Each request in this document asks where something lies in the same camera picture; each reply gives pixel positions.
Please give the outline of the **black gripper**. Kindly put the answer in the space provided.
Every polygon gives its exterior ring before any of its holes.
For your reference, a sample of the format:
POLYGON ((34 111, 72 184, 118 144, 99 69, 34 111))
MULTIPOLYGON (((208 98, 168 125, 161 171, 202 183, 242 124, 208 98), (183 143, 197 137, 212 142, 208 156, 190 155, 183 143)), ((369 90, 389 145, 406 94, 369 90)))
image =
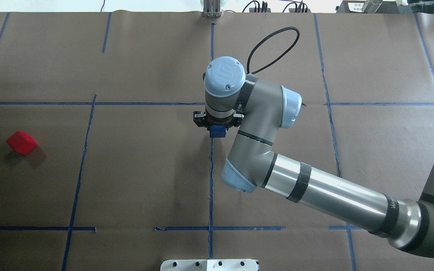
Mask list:
POLYGON ((211 115, 207 111, 194 111, 193 112, 193 121, 198 127, 205 127, 207 130, 210 130, 211 127, 214 126, 222 126, 226 129, 231 127, 239 127, 243 121, 244 115, 240 113, 233 113, 228 117, 217 118, 211 115))

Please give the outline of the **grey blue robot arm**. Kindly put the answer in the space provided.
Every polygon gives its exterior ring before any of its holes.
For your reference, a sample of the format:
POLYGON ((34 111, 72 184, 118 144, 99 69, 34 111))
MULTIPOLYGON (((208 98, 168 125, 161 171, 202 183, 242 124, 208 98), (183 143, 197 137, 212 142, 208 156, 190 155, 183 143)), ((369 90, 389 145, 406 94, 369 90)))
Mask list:
POLYGON ((396 199, 389 193, 373 191, 342 176, 336 135, 348 136, 348 154, 365 173, 379 169, 390 183, 413 182, 400 162, 379 161, 380 155, 398 155, 406 149, 432 149, 434 140, 414 139, 402 134, 392 146, 380 138, 398 134, 399 127, 412 125, 434 137, 433 106, 341 106, 336 127, 333 106, 322 112, 329 119, 329 140, 320 146, 312 140, 289 151, 276 151, 278 131, 291 128, 302 108, 300 94, 246 73, 233 57, 210 62, 203 74, 205 111, 194 112, 194 122, 212 130, 238 127, 230 153, 225 158, 223 182, 243 193, 261 187, 336 219, 350 223, 405 253, 434 258, 434 164, 420 199, 396 199))

